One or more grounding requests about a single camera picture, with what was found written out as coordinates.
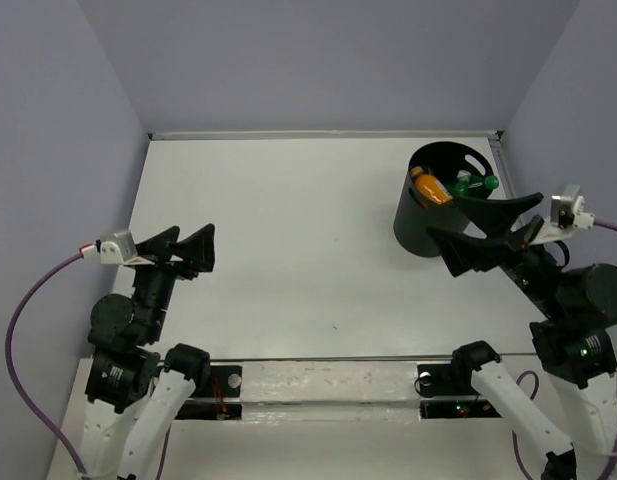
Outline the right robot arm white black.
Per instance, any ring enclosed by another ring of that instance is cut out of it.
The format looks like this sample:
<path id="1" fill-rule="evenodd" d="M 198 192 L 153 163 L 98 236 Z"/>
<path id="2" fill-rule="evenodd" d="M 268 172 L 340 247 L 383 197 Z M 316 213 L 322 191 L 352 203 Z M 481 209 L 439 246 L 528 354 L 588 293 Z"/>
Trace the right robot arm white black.
<path id="1" fill-rule="evenodd" d="M 543 459 L 545 479 L 617 479 L 617 359 L 609 329 L 617 325 L 617 266 L 571 269 L 548 252 L 596 225 L 575 185 L 551 200 L 548 217 L 516 221 L 542 200 L 458 196 L 455 206 L 481 231 L 474 238 L 430 228 L 449 272 L 502 270 L 542 314 L 530 324 L 532 343 L 555 389 L 567 426 L 556 427 L 507 372 L 485 341 L 454 350 L 449 363 L 420 383 L 434 398 L 443 387 L 487 400 L 508 427 Z"/>

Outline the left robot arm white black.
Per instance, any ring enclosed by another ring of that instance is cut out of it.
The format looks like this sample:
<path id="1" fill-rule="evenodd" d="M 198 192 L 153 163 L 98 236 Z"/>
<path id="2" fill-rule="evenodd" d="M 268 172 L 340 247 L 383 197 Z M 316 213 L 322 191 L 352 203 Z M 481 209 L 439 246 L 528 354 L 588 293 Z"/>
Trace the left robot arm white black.
<path id="1" fill-rule="evenodd" d="M 87 479 L 144 478 L 180 408 L 208 386 L 208 352 L 182 343 L 166 355 L 148 349 L 161 337 L 176 282 L 214 269 L 214 224 L 179 234 L 171 226 L 135 242 L 122 230 L 81 250 L 134 272 L 130 295 L 105 295 L 90 314 L 94 351 L 79 448 Z"/>

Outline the orange plastic bottle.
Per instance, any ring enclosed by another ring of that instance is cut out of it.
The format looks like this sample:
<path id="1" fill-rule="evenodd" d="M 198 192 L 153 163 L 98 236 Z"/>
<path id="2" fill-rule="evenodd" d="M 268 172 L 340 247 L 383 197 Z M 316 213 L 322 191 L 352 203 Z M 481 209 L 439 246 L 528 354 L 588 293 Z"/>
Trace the orange plastic bottle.
<path id="1" fill-rule="evenodd" d="M 423 198 L 421 204 L 426 208 L 430 205 L 447 206 L 452 203 L 452 195 L 428 170 L 415 166 L 409 171 L 409 176 L 415 189 Z"/>

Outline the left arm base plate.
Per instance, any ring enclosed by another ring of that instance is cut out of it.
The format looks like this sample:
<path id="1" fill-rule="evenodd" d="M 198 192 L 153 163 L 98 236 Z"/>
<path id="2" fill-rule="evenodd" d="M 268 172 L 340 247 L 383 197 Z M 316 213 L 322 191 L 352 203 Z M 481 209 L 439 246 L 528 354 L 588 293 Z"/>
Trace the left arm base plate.
<path id="1" fill-rule="evenodd" d="M 213 364 L 206 384 L 197 388 L 180 408 L 177 420 L 233 421 L 242 417 L 243 368 L 238 364 Z"/>

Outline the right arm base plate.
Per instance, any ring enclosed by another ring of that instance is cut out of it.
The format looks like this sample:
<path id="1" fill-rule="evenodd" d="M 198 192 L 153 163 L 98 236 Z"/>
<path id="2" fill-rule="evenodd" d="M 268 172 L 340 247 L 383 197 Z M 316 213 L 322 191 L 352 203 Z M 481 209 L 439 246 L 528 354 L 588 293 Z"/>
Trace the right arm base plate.
<path id="1" fill-rule="evenodd" d="M 482 394 L 454 377 L 448 363 L 419 364 L 413 386 L 420 399 L 419 414 L 422 420 L 501 417 Z"/>

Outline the green plastic bottle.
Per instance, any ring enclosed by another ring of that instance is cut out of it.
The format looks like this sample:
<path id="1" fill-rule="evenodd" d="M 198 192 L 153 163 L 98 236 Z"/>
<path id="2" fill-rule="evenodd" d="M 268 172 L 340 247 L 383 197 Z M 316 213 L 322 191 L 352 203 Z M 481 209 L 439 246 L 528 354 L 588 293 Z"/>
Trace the green plastic bottle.
<path id="1" fill-rule="evenodd" d="M 495 175 L 465 173 L 453 182 L 447 183 L 445 187 L 453 197 L 487 199 L 499 187 L 499 179 Z"/>

